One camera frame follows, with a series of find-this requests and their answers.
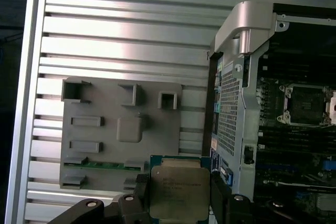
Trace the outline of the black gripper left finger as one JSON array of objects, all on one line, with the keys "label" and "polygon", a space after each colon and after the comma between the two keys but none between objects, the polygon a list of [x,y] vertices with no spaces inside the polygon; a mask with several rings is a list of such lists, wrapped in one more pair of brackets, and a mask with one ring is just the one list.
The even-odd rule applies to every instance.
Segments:
[{"label": "black gripper left finger", "polygon": [[98,199],[84,199],[49,223],[52,224],[102,224],[102,223],[152,223],[149,214],[149,174],[140,174],[132,194],[121,194],[105,206]]}]

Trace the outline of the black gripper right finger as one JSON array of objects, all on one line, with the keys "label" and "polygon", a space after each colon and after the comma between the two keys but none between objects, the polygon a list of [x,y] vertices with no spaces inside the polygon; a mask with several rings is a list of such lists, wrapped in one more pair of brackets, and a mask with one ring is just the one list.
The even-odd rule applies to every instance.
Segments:
[{"label": "black gripper right finger", "polygon": [[220,172],[211,173],[210,206],[217,223],[299,223],[295,212],[288,212],[276,201],[256,204],[240,194],[233,194]]}]

